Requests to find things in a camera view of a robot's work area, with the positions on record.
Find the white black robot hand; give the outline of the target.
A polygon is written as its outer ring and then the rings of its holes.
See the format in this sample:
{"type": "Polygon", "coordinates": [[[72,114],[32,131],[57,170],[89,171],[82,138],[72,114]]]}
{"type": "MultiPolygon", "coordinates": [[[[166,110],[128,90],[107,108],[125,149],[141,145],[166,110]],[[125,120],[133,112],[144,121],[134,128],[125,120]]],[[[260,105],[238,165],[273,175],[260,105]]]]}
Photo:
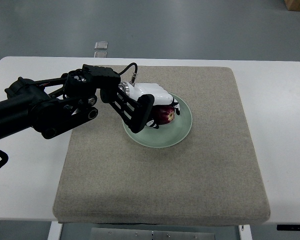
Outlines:
{"type": "MultiPolygon", "coordinates": [[[[172,106],[174,107],[174,114],[180,115],[181,107],[176,98],[174,98],[168,91],[157,83],[130,83],[121,82],[119,88],[131,99],[137,101],[143,95],[152,95],[154,106],[172,106]]],[[[150,113],[146,126],[158,129],[159,124],[154,120],[152,112],[150,113]]]]}

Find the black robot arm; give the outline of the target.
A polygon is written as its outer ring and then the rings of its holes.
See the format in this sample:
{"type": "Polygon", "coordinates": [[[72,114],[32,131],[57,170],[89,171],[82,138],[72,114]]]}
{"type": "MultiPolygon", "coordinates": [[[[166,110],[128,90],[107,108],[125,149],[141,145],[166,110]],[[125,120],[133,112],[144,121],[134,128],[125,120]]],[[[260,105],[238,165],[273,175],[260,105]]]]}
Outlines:
{"type": "Polygon", "coordinates": [[[84,64],[59,78],[34,81],[19,77],[4,91],[0,101],[0,139],[34,128],[52,139],[98,115],[94,107],[100,90],[103,103],[110,104],[133,133],[146,125],[155,98],[144,94],[137,100],[120,88],[121,75],[110,67],[84,64]]]}

